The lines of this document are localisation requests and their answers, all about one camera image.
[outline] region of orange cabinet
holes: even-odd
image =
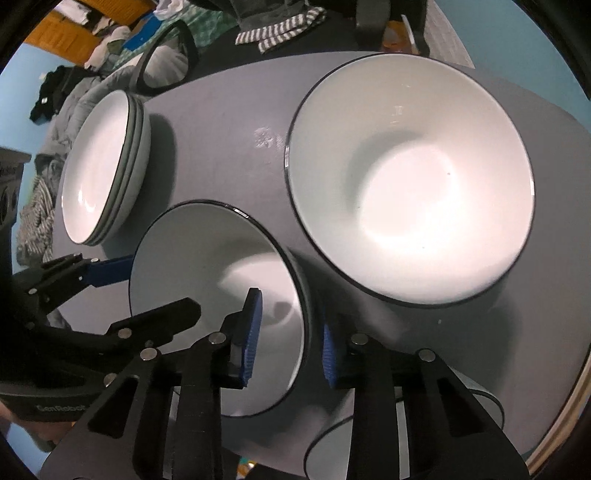
[[[152,0],[84,0],[84,3],[119,25],[131,25],[156,7]]]
[[[100,43],[81,25],[51,11],[26,38],[25,43],[48,51],[76,65],[84,65]]]

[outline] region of blue bracket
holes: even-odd
[[[82,281],[93,287],[104,287],[129,280],[134,256],[114,258],[102,262],[91,262],[82,275]]]

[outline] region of striped towel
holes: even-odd
[[[240,32],[236,37],[236,45],[259,42],[261,53],[277,47],[283,42],[322,23],[326,19],[326,10],[322,7],[312,7],[304,13],[294,15],[283,22],[268,25],[254,30]]]
[[[21,209],[17,231],[17,262],[23,267],[41,265],[53,259],[54,200],[45,183],[37,175],[33,180],[30,201]]]

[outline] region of gray tabletop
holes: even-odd
[[[322,53],[262,61],[171,90],[146,104],[152,150],[138,200],[105,244],[80,247],[56,209],[54,255],[115,258],[133,253],[150,222],[188,199],[233,204],[261,222],[304,267],[312,287],[347,299],[359,328],[392,348],[429,347],[491,390],[506,411],[505,433],[524,453],[560,412],[591,340],[591,136],[568,113],[483,72],[464,69],[505,108],[530,155],[536,205],[530,238],[511,271],[482,295],[422,309],[359,291],[317,255],[291,210],[284,142],[304,95],[327,72],[363,54]],[[127,283],[89,288],[62,314],[77,330],[103,333],[129,316]],[[274,410],[224,419],[226,447],[303,474],[303,455],[339,402],[313,349],[300,381]]]

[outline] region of white plate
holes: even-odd
[[[148,160],[150,159],[151,125],[150,115],[145,111],[141,100],[130,98],[135,105],[136,121],[133,131],[127,136],[129,156],[125,172],[117,188],[115,203],[108,212],[108,219],[101,232],[88,239],[86,245],[98,245],[111,237],[129,216],[144,181]]]
[[[452,369],[462,383],[474,395],[482,407],[488,412],[500,428],[505,423],[505,413],[501,402],[486,388],[474,380]],[[312,442],[304,458],[306,476],[310,480],[345,480],[349,465],[351,434],[353,431],[353,406],[355,391],[350,390],[341,401],[322,432]],[[398,444],[400,479],[410,475],[410,459],[408,457],[408,432],[405,419],[404,402],[396,403],[398,416]]]
[[[96,245],[97,238],[121,226],[144,178],[150,133],[143,105],[122,90],[108,94],[91,111],[64,172],[61,206],[73,242]]]

